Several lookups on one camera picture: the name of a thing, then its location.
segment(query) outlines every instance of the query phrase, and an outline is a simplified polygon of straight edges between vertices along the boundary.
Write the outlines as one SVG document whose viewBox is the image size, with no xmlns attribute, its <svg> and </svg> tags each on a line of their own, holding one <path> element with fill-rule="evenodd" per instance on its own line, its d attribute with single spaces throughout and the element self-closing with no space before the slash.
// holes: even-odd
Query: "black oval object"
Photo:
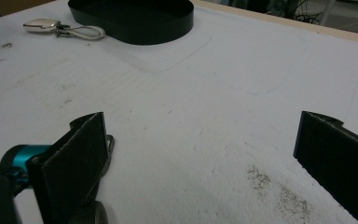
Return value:
<svg viewBox="0 0 358 224">
<path fill-rule="evenodd" d="M 188 0 L 70 0 L 68 6 L 75 21 L 134 45 L 169 42 L 193 27 L 194 6 Z"/>
</svg>

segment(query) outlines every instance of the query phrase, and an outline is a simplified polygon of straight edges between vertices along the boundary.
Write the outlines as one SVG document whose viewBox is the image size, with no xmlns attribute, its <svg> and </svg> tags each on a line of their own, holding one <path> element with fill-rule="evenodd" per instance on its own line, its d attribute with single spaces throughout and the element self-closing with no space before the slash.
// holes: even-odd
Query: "white table surface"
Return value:
<svg viewBox="0 0 358 224">
<path fill-rule="evenodd" d="M 293 151 L 303 110 L 358 133 L 358 42 L 205 7 L 155 46 L 26 33 L 37 18 L 76 25 L 66 1 L 0 18 L 0 159 L 103 111 L 110 223 L 356 223 Z M 31 190 L 16 204 L 41 223 Z"/>
</svg>

